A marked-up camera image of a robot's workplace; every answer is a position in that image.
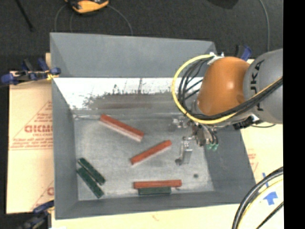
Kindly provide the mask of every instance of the gray bin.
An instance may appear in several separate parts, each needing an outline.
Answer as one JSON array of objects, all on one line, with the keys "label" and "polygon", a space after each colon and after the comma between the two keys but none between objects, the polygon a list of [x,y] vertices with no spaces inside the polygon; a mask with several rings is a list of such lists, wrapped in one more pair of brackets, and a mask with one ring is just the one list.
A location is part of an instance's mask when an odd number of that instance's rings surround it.
[{"label": "gray bin", "polygon": [[[216,151],[194,144],[190,164],[178,167],[174,157],[179,155],[185,130],[171,133],[166,129],[173,117],[182,117],[169,91],[102,94],[103,82],[166,81],[185,61],[210,52],[216,53],[214,44],[200,40],[51,33],[52,66],[62,70],[60,78],[52,83],[57,219],[195,208],[242,200],[255,180],[240,131],[232,127],[220,130]],[[77,89],[86,88],[88,78],[101,82],[101,95],[87,92],[90,104],[75,107],[73,96],[78,94]],[[70,89],[63,87],[67,82],[72,82]],[[112,134],[99,123],[103,113],[145,130],[147,136],[140,144],[134,144],[133,140]],[[154,140],[167,138],[173,143],[170,151],[136,167],[128,166],[132,154],[151,146]],[[100,199],[76,173],[80,157],[106,174],[101,186],[105,196]],[[138,180],[181,178],[185,186],[173,189],[171,195],[138,196],[132,188],[137,174]]]}]

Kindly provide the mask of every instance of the wooden bar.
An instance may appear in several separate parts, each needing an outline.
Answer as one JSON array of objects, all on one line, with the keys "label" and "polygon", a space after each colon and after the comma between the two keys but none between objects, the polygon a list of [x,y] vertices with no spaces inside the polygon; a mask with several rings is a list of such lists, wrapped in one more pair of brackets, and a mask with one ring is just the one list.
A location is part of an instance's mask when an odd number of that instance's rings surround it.
[{"label": "wooden bar", "polygon": [[106,126],[108,126],[109,128],[111,128],[112,130],[121,133],[125,136],[128,136],[138,142],[140,142],[142,140],[142,138],[144,137],[144,132],[133,128],[121,121],[118,121],[106,114],[102,114],[100,117],[100,121],[102,121],[103,123],[105,123]]},{"label": "wooden bar", "polygon": [[181,187],[181,180],[163,180],[163,181],[136,181],[133,183],[134,189],[148,187]]},{"label": "wooden bar", "polygon": [[132,157],[130,159],[130,162],[134,165],[135,163],[138,163],[138,162],[140,162],[140,161],[142,161],[142,160],[144,160],[144,159],[146,159],[146,158],[148,158],[148,157],[150,157],[150,156],[168,148],[171,145],[172,145],[172,142],[170,140],[166,140],[166,141],[164,141],[162,143],[159,143],[158,145],[156,145],[156,146],[154,146],[154,147],[152,147],[152,148],[150,148],[150,149]]}]

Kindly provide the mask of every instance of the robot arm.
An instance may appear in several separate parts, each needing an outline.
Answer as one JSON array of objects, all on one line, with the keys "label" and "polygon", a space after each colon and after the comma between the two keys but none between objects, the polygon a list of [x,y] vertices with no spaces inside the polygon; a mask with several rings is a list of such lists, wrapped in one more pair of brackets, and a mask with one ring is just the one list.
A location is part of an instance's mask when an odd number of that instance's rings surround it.
[{"label": "robot arm", "polygon": [[[283,122],[283,49],[265,53],[252,64],[236,57],[214,60],[204,74],[200,89],[191,92],[189,85],[196,76],[194,72],[198,74],[211,57],[202,55],[187,61],[174,77],[173,99],[189,119],[209,126],[232,125],[251,115],[264,122]],[[185,69],[177,97],[176,79]],[[186,101],[197,92],[195,99]]]}]

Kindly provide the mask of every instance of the green block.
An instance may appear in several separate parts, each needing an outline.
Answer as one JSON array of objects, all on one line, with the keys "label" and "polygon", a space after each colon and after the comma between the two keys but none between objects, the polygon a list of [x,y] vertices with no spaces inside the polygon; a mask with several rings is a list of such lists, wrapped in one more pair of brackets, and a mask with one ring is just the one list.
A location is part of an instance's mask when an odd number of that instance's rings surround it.
[{"label": "green block", "polygon": [[139,195],[156,195],[156,194],[171,194],[171,187],[147,187],[139,188]]},{"label": "green block", "polygon": [[103,185],[105,183],[105,178],[86,159],[80,158],[77,162],[87,170],[98,184]]},{"label": "green block", "polygon": [[81,167],[77,171],[77,174],[83,179],[83,181],[87,184],[87,186],[91,189],[91,191],[95,194],[97,198],[100,198],[104,195],[103,191],[99,188],[99,186],[95,183],[95,181],[91,178],[85,168]]}]

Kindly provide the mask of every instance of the clamp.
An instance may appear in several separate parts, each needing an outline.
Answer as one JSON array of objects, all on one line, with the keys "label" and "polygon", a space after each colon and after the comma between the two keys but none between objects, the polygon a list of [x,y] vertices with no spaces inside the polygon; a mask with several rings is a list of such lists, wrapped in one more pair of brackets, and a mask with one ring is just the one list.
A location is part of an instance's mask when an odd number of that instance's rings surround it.
[{"label": "clamp", "polygon": [[39,68],[34,69],[31,62],[28,59],[24,59],[21,65],[21,70],[4,74],[0,78],[0,83],[5,85],[17,85],[24,82],[51,79],[61,73],[60,68],[50,69],[42,58],[39,58],[37,62]]}]

